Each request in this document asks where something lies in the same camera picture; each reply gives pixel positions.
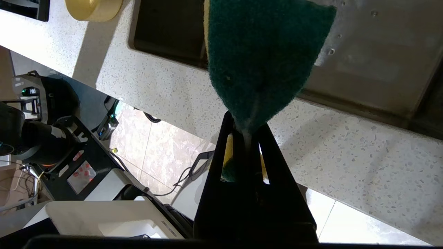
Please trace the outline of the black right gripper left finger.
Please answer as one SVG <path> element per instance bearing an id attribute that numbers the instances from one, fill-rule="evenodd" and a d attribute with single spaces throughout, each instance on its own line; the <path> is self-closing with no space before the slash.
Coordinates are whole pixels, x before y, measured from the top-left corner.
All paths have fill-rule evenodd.
<path id="1" fill-rule="evenodd" d="M 244 137 L 228 111 L 198 204 L 193 236 L 200 240 L 238 240 L 248 222 L 249 183 Z"/>

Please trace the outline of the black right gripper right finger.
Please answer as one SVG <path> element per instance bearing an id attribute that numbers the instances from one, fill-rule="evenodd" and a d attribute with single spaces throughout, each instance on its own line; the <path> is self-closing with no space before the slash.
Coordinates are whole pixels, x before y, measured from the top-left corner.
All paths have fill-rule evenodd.
<path id="1" fill-rule="evenodd" d="M 260 231 L 267 239 L 318 242 L 315 219 L 267 124 L 253 134 L 248 158 Z"/>

